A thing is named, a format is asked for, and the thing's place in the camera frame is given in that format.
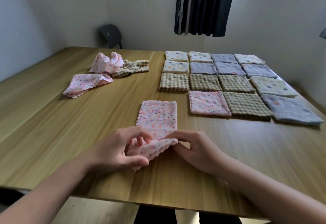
gingham pattern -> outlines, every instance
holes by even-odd
[[[224,92],[232,116],[271,120],[272,112],[262,99],[255,94]]]
[[[218,79],[223,91],[228,92],[255,92],[246,76],[219,75]]]
[[[219,91],[222,90],[218,83],[217,75],[190,74],[191,90]]]
[[[162,73],[160,90],[189,91],[189,80],[186,74]]]
[[[116,73],[113,73],[114,77],[123,77],[133,73],[140,72],[149,72],[149,61],[148,60],[137,60],[135,62],[131,62],[128,60],[124,60],[124,65],[120,70]]]

person's right arm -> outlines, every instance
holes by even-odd
[[[326,223],[326,206],[223,153],[203,131],[174,131],[166,138],[173,149],[197,169],[234,185],[273,223]]]

pink spotted cloth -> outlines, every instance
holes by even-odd
[[[148,129],[153,135],[153,140],[150,144],[143,141],[143,145],[138,146],[137,140],[134,139],[128,148],[127,156],[143,155],[148,160],[152,160],[170,145],[178,142],[175,138],[160,141],[177,129],[177,103],[175,101],[143,101],[136,125]]]
[[[90,72],[95,73],[115,73],[124,64],[120,54],[116,52],[111,53],[111,59],[103,53],[99,53],[93,61]]]
[[[113,82],[113,79],[108,74],[77,74],[63,94],[75,99],[91,88],[110,82]]]
[[[201,115],[231,116],[222,91],[189,91],[190,112]]]

chair backrest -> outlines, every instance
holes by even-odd
[[[122,35],[117,26],[113,24],[104,25],[100,28],[100,31],[107,39],[109,48],[113,48],[121,42]]]

person's right hand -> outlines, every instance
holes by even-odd
[[[165,138],[177,138],[179,141],[189,142],[190,149],[181,143],[173,145],[172,148],[195,168],[209,174],[218,173],[219,165],[225,154],[210,140],[204,131],[177,130]]]

